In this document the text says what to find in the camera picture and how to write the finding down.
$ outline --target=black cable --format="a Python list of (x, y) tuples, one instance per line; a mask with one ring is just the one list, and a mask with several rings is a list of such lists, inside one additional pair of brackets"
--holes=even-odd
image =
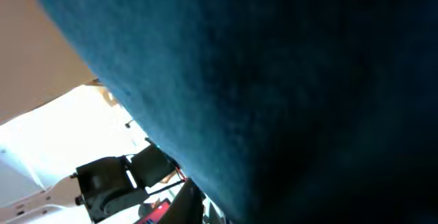
[(163, 192), (165, 190), (168, 190), (168, 189), (172, 188), (173, 186), (178, 186), (179, 184), (184, 183), (184, 182), (185, 182), (184, 180), (180, 180), (180, 181), (178, 181), (176, 183), (173, 183), (171, 185), (164, 186), (163, 188), (161, 188), (159, 190), (156, 190), (155, 192), (149, 193), (149, 196), (152, 196), (152, 195), (155, 195), (157, 193)]

